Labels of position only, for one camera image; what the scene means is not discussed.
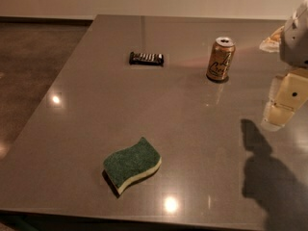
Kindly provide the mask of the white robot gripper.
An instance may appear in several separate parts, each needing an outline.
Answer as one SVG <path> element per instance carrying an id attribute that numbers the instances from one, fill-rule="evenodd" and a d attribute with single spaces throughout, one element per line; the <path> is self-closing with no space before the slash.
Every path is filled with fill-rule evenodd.
<path id="1" fill-rule="evenodd" d="M 289 65 L 308 67 L 308 0 L 304 0 L 286 21 L 259 45 L 269 53 L 280 53 Z M 272 79 L 261 126 L 271 132 L 283 128 L 308 100 L 308 70 L 296 68 Z"/>

